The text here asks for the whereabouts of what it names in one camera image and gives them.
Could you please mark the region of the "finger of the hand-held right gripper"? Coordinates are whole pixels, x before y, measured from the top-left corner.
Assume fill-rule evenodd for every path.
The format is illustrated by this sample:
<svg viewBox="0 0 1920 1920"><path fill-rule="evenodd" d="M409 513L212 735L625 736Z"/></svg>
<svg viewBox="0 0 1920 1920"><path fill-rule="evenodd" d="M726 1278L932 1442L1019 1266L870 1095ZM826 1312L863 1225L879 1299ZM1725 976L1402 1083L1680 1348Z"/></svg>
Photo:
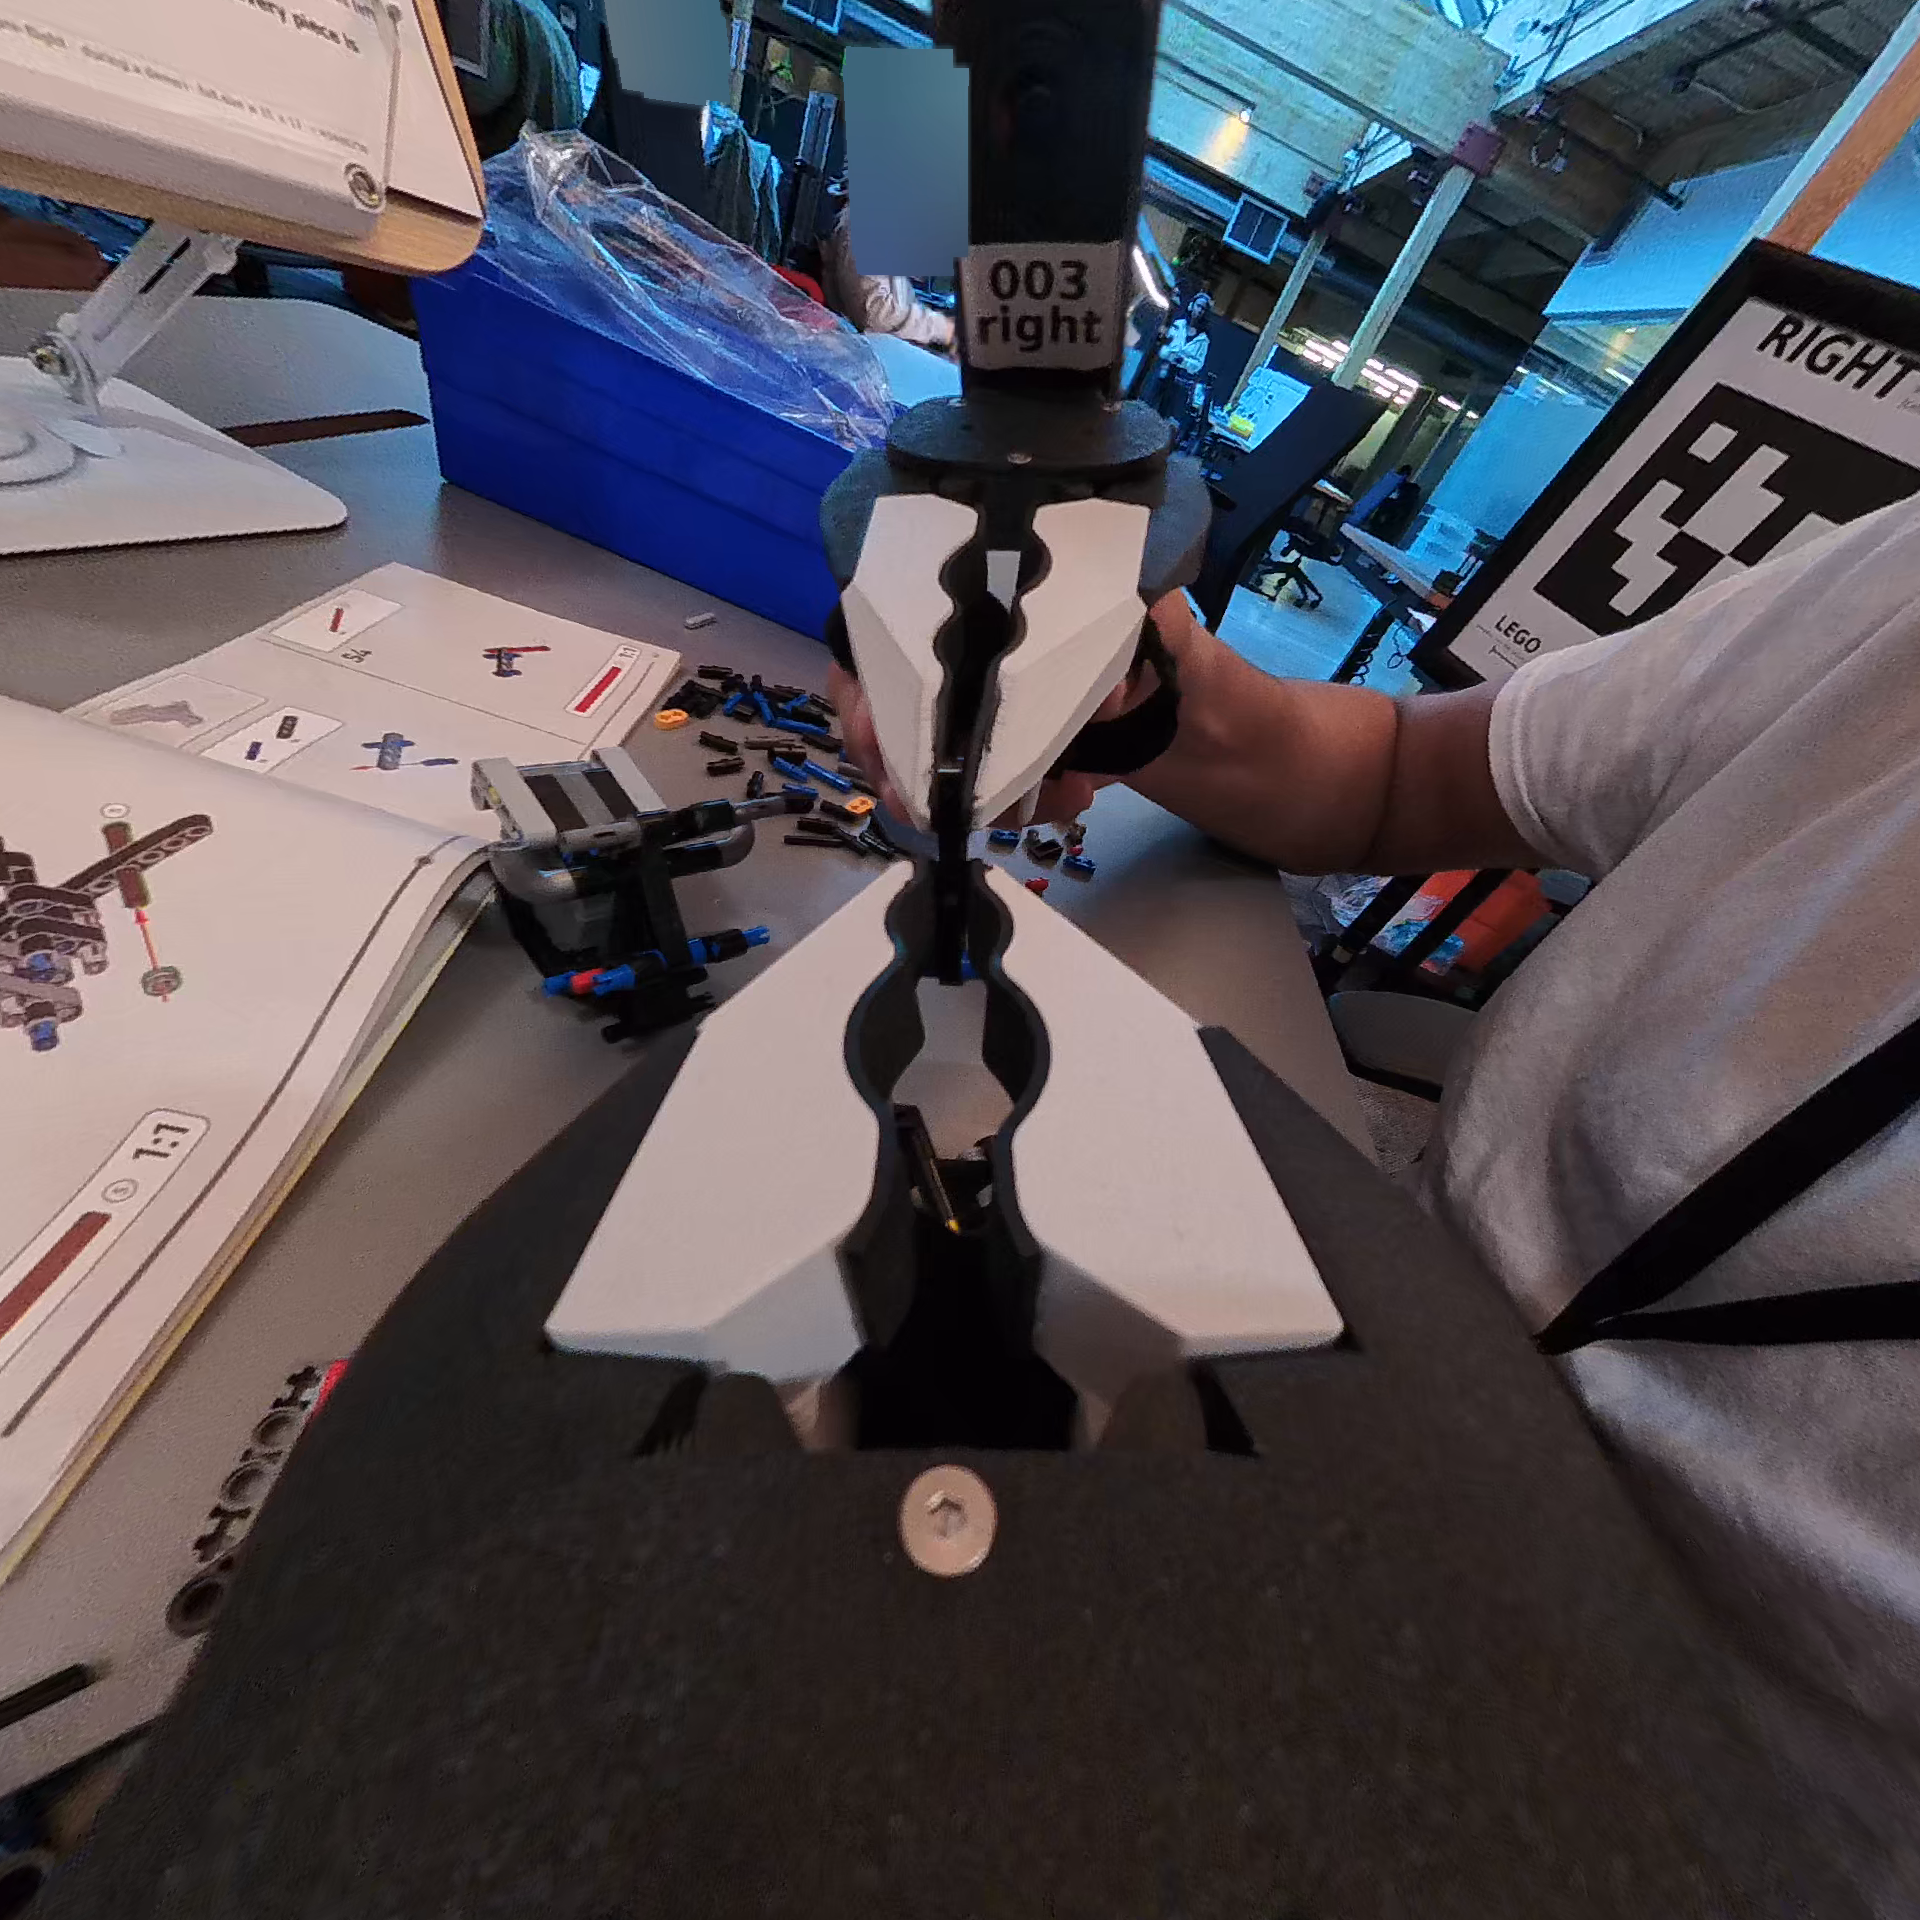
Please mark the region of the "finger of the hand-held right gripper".
<svg viewBox="0 0 1920 1920"><path fill-rule="evenodd" d="M886 779L910 823L929 820L936 705L945 665L936 633L955 612L943 569L975 539L970 502L882 493L843 588L850 669L873 723Z"/></svg>
<svg viewBox="0 0 1920 1920"><path fill-rule="evenodd" d="M995 726L975 776L975 825L1027 798L1130 665L1146 602L1152 509L1065 499L1035 513L1043 569L1019 588L1016 642L1000 655Z"/></svg>

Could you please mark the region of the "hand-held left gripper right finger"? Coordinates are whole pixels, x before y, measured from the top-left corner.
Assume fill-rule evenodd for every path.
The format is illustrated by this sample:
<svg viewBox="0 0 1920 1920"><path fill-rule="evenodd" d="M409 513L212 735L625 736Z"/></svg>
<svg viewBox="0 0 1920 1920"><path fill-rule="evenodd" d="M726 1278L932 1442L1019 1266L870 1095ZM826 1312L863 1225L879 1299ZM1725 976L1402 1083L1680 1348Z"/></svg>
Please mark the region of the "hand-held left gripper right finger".
<svg viewBox="0 0 1920 1920"><path fill-rule="evenodd" d="M1136 1379L1343 1333L1200 1025L996 868L1000 970L1043 1025L1010 1120L1010 1188L1040 1249L1035 1348L1097 1440Z"/></svg>

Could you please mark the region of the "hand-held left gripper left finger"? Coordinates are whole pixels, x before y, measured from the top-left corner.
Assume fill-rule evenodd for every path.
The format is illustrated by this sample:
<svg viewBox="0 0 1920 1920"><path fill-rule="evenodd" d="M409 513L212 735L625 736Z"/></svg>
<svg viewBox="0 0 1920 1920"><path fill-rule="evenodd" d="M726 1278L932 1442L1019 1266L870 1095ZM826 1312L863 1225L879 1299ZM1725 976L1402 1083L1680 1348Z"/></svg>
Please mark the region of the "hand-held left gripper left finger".
<svg viewBox="0 0 1920 1920"><path fill-rule="evenodd" d="M565 1355L689 1359L802 1382L867 1340L840 1249L922 1052L892 863L696 1032L545 1318Z"/></svg>

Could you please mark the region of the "pile of small lego pins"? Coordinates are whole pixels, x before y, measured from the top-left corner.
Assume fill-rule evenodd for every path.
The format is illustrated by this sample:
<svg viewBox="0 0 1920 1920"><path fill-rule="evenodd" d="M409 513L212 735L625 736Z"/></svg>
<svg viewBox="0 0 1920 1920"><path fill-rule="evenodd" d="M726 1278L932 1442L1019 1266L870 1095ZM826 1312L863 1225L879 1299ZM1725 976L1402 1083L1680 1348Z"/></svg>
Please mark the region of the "pile of small lego pins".
<svg viewBox="0 0 1920 1920"><path fill-rule="evenodd" d="M717 663L702 663L653 710L659 735L689 735L710 779L739 779L745 799L802 799L789 842L907 858L906 828L879 813L876 788L846 750L836 719L806 685L739 678Z"/></svg>

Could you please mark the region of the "grey motor lego assembly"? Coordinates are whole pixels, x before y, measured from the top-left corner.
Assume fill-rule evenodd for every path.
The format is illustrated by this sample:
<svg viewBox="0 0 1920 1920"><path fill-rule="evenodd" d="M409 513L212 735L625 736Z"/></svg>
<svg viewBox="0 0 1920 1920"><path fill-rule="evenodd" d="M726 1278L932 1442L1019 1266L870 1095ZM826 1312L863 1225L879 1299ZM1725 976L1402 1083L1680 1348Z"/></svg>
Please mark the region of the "grey motor lego assembly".
<svg viewBox="0 0 1920 1920"><path fill-rule="evenodd" d="M642 1040L710 1009L709 973L765 945L762 925L686 928L677 882L755 852L756 823L802 793L670 808L620 746L580 759L480 758L467 799L489 810L493 885L539 990L605 1018L602 1040Z"/></svg>

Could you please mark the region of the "lego instruction booklet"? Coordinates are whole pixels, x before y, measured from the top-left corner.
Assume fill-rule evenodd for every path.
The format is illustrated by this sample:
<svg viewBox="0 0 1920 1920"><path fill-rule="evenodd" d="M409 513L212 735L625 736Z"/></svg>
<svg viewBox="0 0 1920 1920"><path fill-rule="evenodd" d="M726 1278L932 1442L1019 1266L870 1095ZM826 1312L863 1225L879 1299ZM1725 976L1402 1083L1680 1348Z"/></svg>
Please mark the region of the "lego instruction booklet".
<svg viewBox="0 0 1920 1920"><path fill-rule="evenodd" d="M3 699L3 1575L463 940L470 766L679 650L385 563L67 710Z"/></svg>

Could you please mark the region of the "black lego liftarm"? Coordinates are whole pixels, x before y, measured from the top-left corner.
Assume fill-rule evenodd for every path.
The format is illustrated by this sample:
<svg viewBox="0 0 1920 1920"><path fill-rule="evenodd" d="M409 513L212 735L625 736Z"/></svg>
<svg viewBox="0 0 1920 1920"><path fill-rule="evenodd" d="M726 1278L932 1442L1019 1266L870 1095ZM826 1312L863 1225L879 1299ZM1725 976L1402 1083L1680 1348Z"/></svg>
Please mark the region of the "black lego liftarm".
<svg viewBox="0 0 1920 1920"><path fill-rule="evenodd" d="M236 1456L215 1489L196 1533L187 1539L187 1568L165 1603L162 1623L170 1638L203 1638L230 1592L243 1546L270 1498L303 1430L315 1422L329 1393L345 1378L350 1358L300 1365L286 1375L267 1406L245 1428Z"/></svg>

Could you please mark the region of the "person's right hand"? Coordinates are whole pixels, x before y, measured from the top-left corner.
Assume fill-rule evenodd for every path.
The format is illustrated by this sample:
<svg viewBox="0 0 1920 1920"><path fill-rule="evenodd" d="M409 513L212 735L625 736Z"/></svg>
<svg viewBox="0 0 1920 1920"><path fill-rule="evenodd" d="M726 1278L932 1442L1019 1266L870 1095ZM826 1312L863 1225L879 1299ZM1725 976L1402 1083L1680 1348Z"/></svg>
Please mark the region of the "person's right hand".
<svg viewBox="0 0 1920 1920"><path fill-rule="evenodd" d="M1053 773L1016 808L1016 823L1062 828L1102 788L1123 785L1232 853L1282 865L1275 750L1285 746L1300 685L1236 656L1200 623L1182 592L1155 602L1146 636L1162 645L1180 685L1180 723L1169 749L1129 773Z"/></svg>

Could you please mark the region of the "blue plastic storage bin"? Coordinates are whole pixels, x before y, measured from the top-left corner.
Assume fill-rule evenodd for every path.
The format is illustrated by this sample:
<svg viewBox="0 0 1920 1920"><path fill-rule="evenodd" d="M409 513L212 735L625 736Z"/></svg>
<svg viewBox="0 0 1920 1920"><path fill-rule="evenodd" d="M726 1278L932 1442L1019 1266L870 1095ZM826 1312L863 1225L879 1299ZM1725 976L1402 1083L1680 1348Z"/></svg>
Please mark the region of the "blue plastic storage bin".
<svg viewBox="0 0 1920 1920"><path fill-rule="evenodd" d="M415 280L443 476L689 588L822 636L820 509L850 452L470 260Z"/></svg>

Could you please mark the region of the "clear plastic bag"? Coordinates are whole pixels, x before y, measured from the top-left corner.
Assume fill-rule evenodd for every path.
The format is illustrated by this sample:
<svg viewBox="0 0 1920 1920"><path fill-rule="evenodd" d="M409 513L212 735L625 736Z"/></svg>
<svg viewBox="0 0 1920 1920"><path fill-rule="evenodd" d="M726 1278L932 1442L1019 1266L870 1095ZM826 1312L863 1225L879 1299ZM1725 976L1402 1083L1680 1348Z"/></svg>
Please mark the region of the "clear plastic bag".
<svg viewBox="0 0 1920 1920"><path fill-rule="evenodd" d="M582 132L523 129L482 162L470 266L653 365L849 452L897 413L873 348L750 248Z"/></svg>

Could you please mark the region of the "black framed marker sign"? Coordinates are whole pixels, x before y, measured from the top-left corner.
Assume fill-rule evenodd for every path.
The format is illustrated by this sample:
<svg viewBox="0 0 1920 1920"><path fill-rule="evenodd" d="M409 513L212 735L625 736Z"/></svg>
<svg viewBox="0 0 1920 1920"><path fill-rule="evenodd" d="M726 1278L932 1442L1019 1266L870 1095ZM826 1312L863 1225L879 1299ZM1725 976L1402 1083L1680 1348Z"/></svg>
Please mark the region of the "black framed marker sign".
<svg viewBox="0 0 1920 1920"><path fill-rule="evenodd" d="M1916 288L1749 242L1432 623L1455 688L1916 493Z"/></svg>

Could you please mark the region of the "green jacket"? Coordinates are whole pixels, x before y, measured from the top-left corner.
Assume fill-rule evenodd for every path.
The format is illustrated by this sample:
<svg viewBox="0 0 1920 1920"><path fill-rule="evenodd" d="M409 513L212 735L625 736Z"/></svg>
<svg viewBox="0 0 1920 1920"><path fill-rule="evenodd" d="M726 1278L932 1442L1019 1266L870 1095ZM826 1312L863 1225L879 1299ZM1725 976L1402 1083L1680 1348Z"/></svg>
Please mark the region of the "green jacket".
<svg viewBox="0 0 1920 1920"><path fill-rule="evenodd" d="M470 138L482 159L523 129L582 132L582 63L547 3L482 3L482 73L460 69Z"/></svg>

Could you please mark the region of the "person's white t-shirt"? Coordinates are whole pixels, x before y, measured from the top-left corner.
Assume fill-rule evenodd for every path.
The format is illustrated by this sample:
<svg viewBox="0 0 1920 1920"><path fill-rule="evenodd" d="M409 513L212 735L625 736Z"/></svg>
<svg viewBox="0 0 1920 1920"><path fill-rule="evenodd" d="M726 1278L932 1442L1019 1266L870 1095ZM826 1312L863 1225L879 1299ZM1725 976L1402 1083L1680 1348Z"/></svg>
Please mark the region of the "person's white t-shirt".
<svg viewBox="0 0 1920 1920"><path fill-rule="evenodd" d="M1546 1325L1916 1020L1916 502L1517 670L1496 798L1587 900L1475 1020L1423 1198ZM1916 1915L1916 1343L1560 1362L1875 1918Z"/></svg>

